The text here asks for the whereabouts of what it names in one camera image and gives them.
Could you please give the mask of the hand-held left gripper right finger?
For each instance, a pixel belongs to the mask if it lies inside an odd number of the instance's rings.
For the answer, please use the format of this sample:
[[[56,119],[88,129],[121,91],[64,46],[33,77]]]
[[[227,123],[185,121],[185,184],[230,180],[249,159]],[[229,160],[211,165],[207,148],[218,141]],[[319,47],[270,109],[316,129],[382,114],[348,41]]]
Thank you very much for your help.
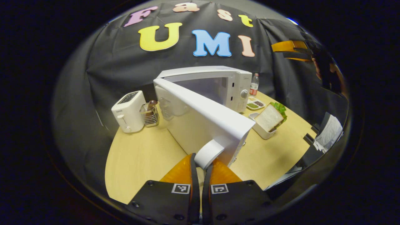
[[[254,180],[243,181],[219,159],[206,169],[202,191],[204,225],[252,225],[274,212],[272,200]]]

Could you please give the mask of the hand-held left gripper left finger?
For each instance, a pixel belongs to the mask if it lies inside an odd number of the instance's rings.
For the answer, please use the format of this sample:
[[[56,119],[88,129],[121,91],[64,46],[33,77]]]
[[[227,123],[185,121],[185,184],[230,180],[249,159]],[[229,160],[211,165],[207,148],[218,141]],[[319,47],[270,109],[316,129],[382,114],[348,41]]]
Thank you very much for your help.
[[[146,181],[126,209],[160,225],[197,224],[201,201],[195,156],[185,156],[160,181]]]

